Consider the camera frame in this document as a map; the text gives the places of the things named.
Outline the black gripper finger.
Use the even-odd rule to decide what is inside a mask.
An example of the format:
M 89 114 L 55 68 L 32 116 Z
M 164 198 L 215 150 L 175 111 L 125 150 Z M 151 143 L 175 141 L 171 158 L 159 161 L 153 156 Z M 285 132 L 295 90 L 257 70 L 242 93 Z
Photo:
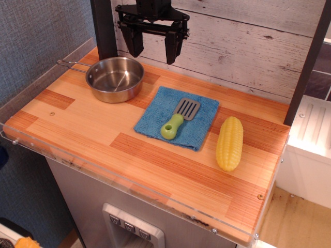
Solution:
M 177 56 L 180 55 L 183 39 L 184 35 L 181 25 L 176 30 L 170 30 L 165 34 L 165 52 L 168 65 L 173 64 Z
M 121 31 L 129 53 L 138 57 L 144 50 L 142 32 L 125 23 L 121 24 Z

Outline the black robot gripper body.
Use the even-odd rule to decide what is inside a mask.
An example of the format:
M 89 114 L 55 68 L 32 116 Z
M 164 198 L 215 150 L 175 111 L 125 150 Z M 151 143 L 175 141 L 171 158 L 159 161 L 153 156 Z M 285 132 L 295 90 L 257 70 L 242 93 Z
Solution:
M 171 1 L 136 1 L 133 5 L 117 5 L 118 25 L 122 31 L 165 36 L 174 32 L 189 37 L 190 16 L 172 7 Z

